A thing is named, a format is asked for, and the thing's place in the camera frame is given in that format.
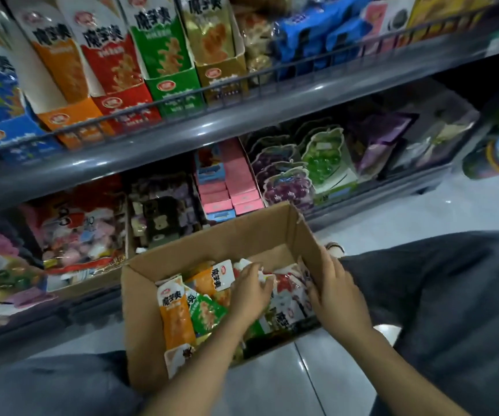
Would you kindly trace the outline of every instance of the tile grout line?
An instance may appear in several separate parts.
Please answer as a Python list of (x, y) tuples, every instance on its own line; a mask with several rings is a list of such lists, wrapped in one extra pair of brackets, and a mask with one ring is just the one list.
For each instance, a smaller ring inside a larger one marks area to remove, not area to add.
[(298, 356), (300, 357), (300, 360), (303, 363), (303, 367), (306, 370), (307, 379), (309, 379), (309, 383), (311, 384), (311, 388), (313, 388), (313, 392), (315, 393), (315, 397), (317, 398), (317, 401), (319, 402), (319, 406), (321, 407), (321, 410), (323, 411), (323, 415), (327, 416), (327, 412), (324, 411), (323, 403), (321, 403), (321, 399), (319, 398), (319, 394), (317, 393), (317, 390), (315, 389), (315, 385), (313, 384), (313, 381), (311, 380), (311, 375), (309, 375), (309, 371), (307, 370), (307, 364), (303, 360), (302, 354), (300, 353), (300, 349), (298, 348), (298, 345), (296, 342), (294, 342), (294, 347), (295, 347), (296, 352), (298, 352)]

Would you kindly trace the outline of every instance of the tile floor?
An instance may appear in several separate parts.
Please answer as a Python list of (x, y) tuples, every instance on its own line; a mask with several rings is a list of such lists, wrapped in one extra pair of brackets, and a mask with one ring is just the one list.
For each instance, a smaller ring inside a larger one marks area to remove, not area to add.
[[(467, 230), (499, 230), (499, 178), (454, 176), (437, 190), (404, 198), (317, 234), (349, 255)], [(395, 341), (398, 329), (379, 329)], [(112, 321), (38, 354), (107, 352), (122, 348), (123, 324)], [(324, 330), (228, 372), (213, 415), (366, 416), (375, 391), (350, 355)]]

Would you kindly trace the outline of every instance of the pants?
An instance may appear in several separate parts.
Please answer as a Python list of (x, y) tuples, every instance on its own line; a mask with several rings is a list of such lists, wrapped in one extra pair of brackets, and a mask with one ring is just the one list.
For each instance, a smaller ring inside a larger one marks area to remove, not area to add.
[[(341, 259), (396, 351), (473, 416), (499, 416), (499, 232), (464, 232)], [(377, 398), (372, 416), (390, 415)]]

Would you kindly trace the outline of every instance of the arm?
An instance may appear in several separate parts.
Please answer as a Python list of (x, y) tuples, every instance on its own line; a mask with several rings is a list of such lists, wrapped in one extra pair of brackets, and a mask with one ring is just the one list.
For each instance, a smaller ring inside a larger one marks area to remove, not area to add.
[(273, 279), (262, 285), (259, 264), (246, 267), (232, 286), (228, 314), (176, 376), (149, 401), (142, 416), (192, 416), (211, 412), (234, 351), (271, 299)]
[(336, 258), (323, 248), (323, 289), (309, 286), (323, 327), (356, 360), (395, 416), (468, 416), (409, 365), (376, 331), (363, 294)]

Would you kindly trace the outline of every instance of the forearm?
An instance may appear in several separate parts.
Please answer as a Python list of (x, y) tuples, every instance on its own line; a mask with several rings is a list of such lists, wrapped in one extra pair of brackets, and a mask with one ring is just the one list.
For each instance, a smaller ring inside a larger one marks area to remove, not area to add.
[(221, 392), (226, 371), (243, 336), (243, 325), (225, 316), (170, 383), (159, 391), (143, 416), (206, 415)]
[(467, 416), (372, 329), (346, 348), (395, 416)]

